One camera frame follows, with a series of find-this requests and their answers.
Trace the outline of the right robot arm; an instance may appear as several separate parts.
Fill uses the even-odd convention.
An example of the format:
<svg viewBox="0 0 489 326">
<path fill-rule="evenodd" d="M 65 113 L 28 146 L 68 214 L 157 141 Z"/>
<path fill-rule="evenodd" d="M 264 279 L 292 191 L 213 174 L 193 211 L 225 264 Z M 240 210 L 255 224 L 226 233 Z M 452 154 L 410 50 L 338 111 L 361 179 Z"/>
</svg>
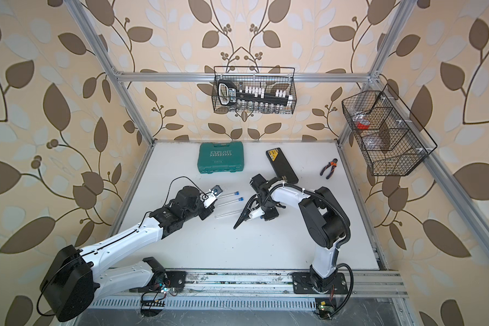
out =
<svg viewBox="0 0 489 326">
<path fill-rule="evenodd" d="M 272 221 L 279 217 L 279 209 L 298 209 L 316 244 L 309 284 L 317 292 L 331 291 L 339 269 L 340 248 L 351 238 L 350 220 L 331 191 L 326 187 L 307 190 L 278 177 L 267 180 L 260 174 L 252 177 L 250 185 L 255 195 L 248 200 L 238 222 L 257 218 Z"/>
</svg>

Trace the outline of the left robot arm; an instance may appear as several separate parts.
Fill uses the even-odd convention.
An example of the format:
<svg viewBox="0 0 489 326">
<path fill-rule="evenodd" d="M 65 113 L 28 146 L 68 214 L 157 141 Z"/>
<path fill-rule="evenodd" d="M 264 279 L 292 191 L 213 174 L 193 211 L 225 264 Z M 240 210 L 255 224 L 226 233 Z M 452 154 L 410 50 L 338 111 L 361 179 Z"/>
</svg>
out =
<svg viewBox="0 0 489 326">
<path fill-rule="evenodd" d="M 52 316 L 59 322 L 70 321 L 104 297 L 162 285 L 166 272 L 153 257 L 123 268 L 115 264 L 182 229 L 194 217 L 205 220 L 213 213 L 221 193 L 220 186 L 206 194 L 186 186 L 133 227 L 81 249 L 73 245 L 61 249 L 40 285 L 40 296 L 47 301 Z"/>
</svg>

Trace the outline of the black tool case yellow label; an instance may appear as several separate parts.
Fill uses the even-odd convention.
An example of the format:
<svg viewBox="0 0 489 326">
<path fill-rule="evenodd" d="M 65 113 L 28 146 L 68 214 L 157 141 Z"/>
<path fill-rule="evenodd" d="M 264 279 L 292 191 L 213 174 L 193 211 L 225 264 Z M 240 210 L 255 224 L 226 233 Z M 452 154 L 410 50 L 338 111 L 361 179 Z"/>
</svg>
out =
<svg viewBox="0 0 489 326">
<path fill-rule="evenodd" d="M 268 158 L 278 178 L 281 178 L 286 183 L 291 184 L 297 184 L 299 182 L 295 171 L 289 164 L 281 148 L 267 150 L 266 157 Z"/>
</svg>

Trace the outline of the green plastic tool case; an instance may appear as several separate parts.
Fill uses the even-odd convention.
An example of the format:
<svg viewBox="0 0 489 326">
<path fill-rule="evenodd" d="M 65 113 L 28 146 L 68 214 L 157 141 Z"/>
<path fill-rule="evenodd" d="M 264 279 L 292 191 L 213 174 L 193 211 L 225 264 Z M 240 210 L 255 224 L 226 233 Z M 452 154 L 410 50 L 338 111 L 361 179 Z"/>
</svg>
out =
<svg viewBox="0 0 489 326">
<path fill-rule="evenodd" d="M 202 143 L 197 167 L 202 174 L 235 173 L 244 170 L 244 161 L 244 147 L 240 141 Z"/>
</svg>

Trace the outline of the orange black pliers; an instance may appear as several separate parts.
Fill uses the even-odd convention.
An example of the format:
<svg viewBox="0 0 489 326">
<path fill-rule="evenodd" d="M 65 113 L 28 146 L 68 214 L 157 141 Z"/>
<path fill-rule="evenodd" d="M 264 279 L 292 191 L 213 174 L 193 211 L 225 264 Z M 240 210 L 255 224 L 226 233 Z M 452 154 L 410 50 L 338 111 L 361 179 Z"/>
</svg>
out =
<svg viewBox="0 0 489 326">
<path fill-rule="evenodd" d="M 321 172 L 319 173 L 320 176 L 323 176 L 326 171 L 328 171 L 328 174 L 326 175 L 326 179 L 330 179 L 331 176 L 334 174 L 335 172 L 335 169 L 337 167 L 337 164 L 338 164 L 338 159 L 337 158 L 334 158 L 332 161 L 328 162 L 326 166 L 324 166 L 321 170 Z"/>
</svg>

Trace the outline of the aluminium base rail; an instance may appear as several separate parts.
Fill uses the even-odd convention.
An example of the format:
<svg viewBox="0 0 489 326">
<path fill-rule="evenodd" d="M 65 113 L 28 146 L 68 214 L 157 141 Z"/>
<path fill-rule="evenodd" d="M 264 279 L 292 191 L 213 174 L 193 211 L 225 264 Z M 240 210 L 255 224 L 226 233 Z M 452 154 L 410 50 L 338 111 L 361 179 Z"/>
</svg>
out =
<svg viewBox="0 0 489 326">
<path fill-rule="evenodd" d="M 122 292 L 101 299 L 88 309 L 98 311 L 302 311 L 345 297 L 375 300 L 403 315 L 408 293 L 398 272 L 340 270 L 333 287 L 314 290 L 301 270 L 187 270 L 175 295 Z"/>
</svg>

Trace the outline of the black socket holder rail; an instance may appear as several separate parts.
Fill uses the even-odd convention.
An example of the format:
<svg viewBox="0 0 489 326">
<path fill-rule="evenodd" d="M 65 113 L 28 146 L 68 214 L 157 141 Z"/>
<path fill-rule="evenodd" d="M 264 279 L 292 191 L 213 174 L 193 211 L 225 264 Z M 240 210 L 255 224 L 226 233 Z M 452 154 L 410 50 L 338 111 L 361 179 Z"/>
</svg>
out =
<svg viewBox="0 0 489 326">
<path fill-rule="evenodd" d="M 215 96 L 222 105 L 237 105 L 242 102 L 258 102 L 264 104 L 279 105 L 288 107 L 296 104 L 293 95 L 285 94 L 284 91 L 277 90 L 274 94 L 266 92 L 265 88 L 259 86 L 249 86 L 242 82 L 236 85 L 230 80 L 220 80 L 215 84 Z"/>
</svg>

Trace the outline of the aluminium frame post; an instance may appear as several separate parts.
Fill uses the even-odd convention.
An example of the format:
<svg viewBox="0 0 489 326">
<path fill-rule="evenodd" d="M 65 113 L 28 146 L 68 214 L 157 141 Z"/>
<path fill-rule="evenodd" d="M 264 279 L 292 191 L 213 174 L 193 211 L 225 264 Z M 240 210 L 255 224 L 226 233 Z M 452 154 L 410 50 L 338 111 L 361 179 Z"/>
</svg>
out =
<svg viewBox="0 0 489 326">
<path fill-rule="evenodd" d="M 84 6 L 80 1 L 64 1 L 70 15 L 75 20 L 77 26 L 80 28 L 80 31 L 86 38 L 88 44 L 91 47 L 92 52 L 95 54 L 97 61 L 99 61 L 100 66 L 106 72 L 106 75 L 115 92 L 121 99 L 128 116 L 133 120 L 134 125 L 138 128 L 138 131 L 141 132 L 143 140 L 149 146 L 153 146 L 154 138 L 149 131 L 148 126 L 146 125 L 142 115 L 136 107 L 132 97 L 130 96 L 129 91 L 123 85 L 122 81 L 119 81 L 114 64 L 112 63 L 107 50 L 104 49 L 103 44 L 101 42 L 100 37 L 96 34 L 91 21 L 88 19 L 86 15 Z"/>
</svg>

